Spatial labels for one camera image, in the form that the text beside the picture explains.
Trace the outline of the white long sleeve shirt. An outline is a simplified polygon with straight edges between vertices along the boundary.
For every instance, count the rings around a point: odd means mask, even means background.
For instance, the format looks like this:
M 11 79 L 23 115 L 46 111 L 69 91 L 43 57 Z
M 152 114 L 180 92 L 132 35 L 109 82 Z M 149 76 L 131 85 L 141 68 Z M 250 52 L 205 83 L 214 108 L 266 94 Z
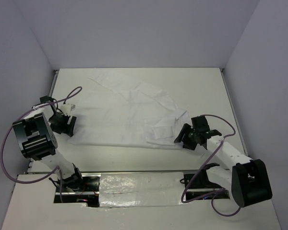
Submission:
M 126 75 L 99 71 L 102 91 L 83 92 L 76 105 L 73 145 L 179 150 L 174 140 L 190 121 L 167 91 Z

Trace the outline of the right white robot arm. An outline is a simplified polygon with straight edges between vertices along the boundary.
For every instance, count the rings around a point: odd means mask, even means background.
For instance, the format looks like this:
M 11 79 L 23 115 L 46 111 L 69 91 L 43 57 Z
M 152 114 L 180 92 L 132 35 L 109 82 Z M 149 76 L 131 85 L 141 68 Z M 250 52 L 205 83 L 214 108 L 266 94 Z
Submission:
M 207 115 L 193 117 L 192 123 L 185 123 L 175 138 L 174 143 L 182 144 L 183 148 L 195 150 L 204 147 L 211 154 L 199 170 L 185 186 L 188 190 L 196 177 L 203 187 L 218 184 L 222 191 L 228 191 L 235 203 L 240 207 L 248 207 L 273 196 L 265 163 L 238 151 L 226 141 L 236 134 L 222 135 L 218 130 L 211 129 Z

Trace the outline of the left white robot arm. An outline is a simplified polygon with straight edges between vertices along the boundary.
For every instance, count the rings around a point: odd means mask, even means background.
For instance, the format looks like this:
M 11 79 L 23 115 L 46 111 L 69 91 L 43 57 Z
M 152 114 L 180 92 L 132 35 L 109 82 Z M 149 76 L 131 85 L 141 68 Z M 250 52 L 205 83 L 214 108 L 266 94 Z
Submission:
M 55 99 L 40 98 L 40 104 L 32 107 L 28 114 L 13 122 L 16 139 L 22 155 L 27 159 L 40 161 L 56 172 L 58 183 L 63 188 L 79 191 L 84 186 L 84 178 L 74 163 L 66 160 L 58 150 L 55 134 L 73 136 L 77 117 L 72 115 L 74 104 L 63 103 L 56 108 Z

